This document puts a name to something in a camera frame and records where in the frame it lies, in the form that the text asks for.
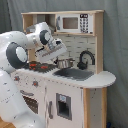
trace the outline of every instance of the play kitchen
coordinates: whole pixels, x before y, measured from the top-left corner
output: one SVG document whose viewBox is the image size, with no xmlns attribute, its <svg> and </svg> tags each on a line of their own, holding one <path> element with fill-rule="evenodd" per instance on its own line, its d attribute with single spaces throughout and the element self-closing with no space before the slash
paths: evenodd
<svg viewBox="0 0 128 128">
<path fill-rule="evenodd" d="M 67 52 L 40 63 L 36 49 L 12 73 L 28 106 L 45 116 L 47 128 L 106 128 L 107 86 L 116 78 L 103 71 L 103 12 L 23 13 L 23 29 L 39 22 L 54 28 Z"/>
</svg>

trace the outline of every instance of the white tiled backsplash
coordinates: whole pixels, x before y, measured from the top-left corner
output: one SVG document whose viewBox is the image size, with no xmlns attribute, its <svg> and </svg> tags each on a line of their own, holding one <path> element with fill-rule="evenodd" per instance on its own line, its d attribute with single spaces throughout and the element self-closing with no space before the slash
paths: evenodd
<svg viewBox="0 0 128 128">
<path fill-rule="evenodd" d="M 67 52 L 60 55 L 59 59 L 73 58 L 75 60 L 74 67 L 77 67 L 80 53 L 88 50 L 95 56 L 95 37 L 85 36 L 68 36 L 68 35 L 53 35 L 53 38 L 60 38 L 67 47 Z M 95 72 L 95 65 L 92 65 L 92 60 L 89 55 L 83 56 L 83 62 L 88 61 L 88 70 Z"/>
</svg>

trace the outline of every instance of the pot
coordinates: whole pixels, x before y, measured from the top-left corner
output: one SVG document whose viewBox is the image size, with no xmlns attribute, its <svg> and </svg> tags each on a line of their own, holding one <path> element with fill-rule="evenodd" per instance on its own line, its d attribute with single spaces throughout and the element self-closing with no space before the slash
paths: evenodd
<svg viewBox="0 0 128 128">
<path fill-rule="evenodd" d="M 56 64 L 59 69 L 71 68 L 73 67 L 73 61 L 74 60 L 72 58 L 62 60 L 57 59 Z"/>
</svg>

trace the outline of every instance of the oven window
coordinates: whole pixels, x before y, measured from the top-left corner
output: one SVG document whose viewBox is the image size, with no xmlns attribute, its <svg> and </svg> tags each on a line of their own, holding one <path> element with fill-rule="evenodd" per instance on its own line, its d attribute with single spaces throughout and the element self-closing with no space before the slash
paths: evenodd
<svg viewBox="0 0 128 128">
<path fill-rule="evenodd" d="M 28 107 L 36 114 L 38 114 L 38 103 L 36 100 L 23 96 Z"/>
<path fill-rule="evenodd" d="M 77 17 L 63 18 L 63 28 L 78 29 L 78 18 Z"/>
</svg>

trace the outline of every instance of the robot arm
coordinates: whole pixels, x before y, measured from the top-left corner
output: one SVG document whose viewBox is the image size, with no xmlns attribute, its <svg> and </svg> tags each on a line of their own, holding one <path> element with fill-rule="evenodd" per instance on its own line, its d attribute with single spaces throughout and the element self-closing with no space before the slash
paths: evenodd
<svg viewBox="0 0 128 128">
<path fill-rule="evenodd" d="M 26 35 L 28 38 L 27 49 L 35 48 L 35 46 L 41 47 L 41 49 L 36 51 L 36 56 L 41 63 L 51 60 L 66 52 L 67 48 L 62 43 L 62 40 L 53 39 L 46 22 L 36 24 L 34 27 L 35 32 Z"/>
<path fill-rule="evenodd" d="M 37 46 L 41 47 L 36 53 L 42 63 L 66 52 L 65 45 L 53 39 L 45 22 L 35 25 L 35 32 L 28 35 L 18 31 L 0 35 L 0 116 L 16 128 L 45 128 L 44 119 L 28 108 L 10 78 L 10 73 L 27 63 L 26 50 Z"/>
</svg>

